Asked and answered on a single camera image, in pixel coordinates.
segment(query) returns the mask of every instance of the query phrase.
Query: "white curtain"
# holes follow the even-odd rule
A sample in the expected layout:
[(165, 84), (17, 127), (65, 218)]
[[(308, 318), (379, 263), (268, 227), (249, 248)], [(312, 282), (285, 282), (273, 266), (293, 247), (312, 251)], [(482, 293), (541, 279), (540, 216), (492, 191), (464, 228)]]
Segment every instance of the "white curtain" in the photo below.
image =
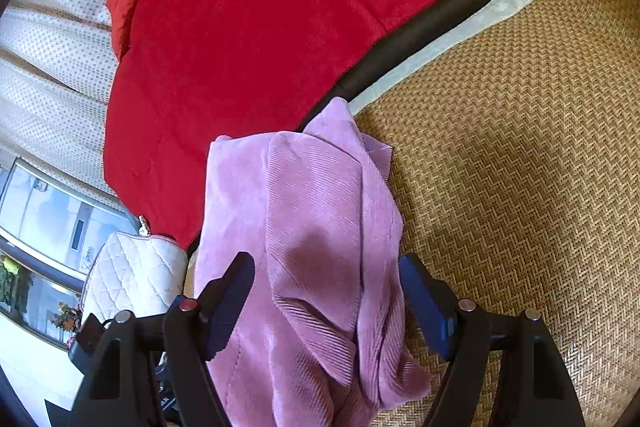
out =
[(0, 18), (0, 142), (49, 176), (120, 208), (102, 169), (118, 65), (104, 3), (11, 1)]

